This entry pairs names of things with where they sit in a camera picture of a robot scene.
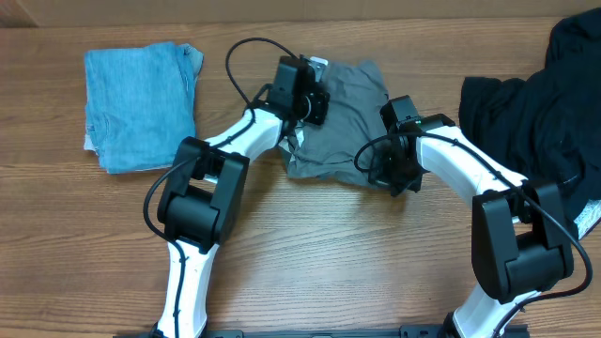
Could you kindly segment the grey shorts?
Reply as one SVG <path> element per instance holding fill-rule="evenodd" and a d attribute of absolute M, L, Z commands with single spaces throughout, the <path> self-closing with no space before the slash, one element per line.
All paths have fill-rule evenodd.
<path fill-rule="evenodd" d="M 330 94 L 325 122 L 301 124 L 279 144 L 287 176 L 372 187 L 354 159 L 362 146 L 386 133 L 379 114 L 389 100 L 384 77 L 372 60 L 356 66 L 331 62 L 323 82 Z"/>

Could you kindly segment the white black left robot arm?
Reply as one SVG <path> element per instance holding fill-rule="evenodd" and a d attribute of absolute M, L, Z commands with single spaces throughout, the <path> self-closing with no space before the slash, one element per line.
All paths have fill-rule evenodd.
<path fill-rule="evenodd" d="M 324 84 L 298 88 L 266 84 L 241 119 L 223 133 L 185 138 L 172 167 L 156 182 L 163 192 L 157 219 L 164 228 L 170 268 L 162 316 L 153 337 L 200 337 L 207 327 L 212 266 L 236 223 L 250 164 L 276 147 L 300 122 L 324 122 L 330 96 Z"/>

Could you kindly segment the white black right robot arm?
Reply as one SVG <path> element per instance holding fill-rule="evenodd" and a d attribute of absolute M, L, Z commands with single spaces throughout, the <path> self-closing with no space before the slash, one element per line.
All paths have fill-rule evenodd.
<path fill-rule="evenodd" d="M 476 285 L 438 325 L 409 325 L 403 337 L 526 337 L 510 321 L 549 296 L 574 271 L 578 235 L 565 219 L 558 187 L 529 180 L 492 160 L 446 115 L 384 114 L 371 182 L 392 194 L 417 192 L 432 173 L 471 209 L 471 265 Z"/>

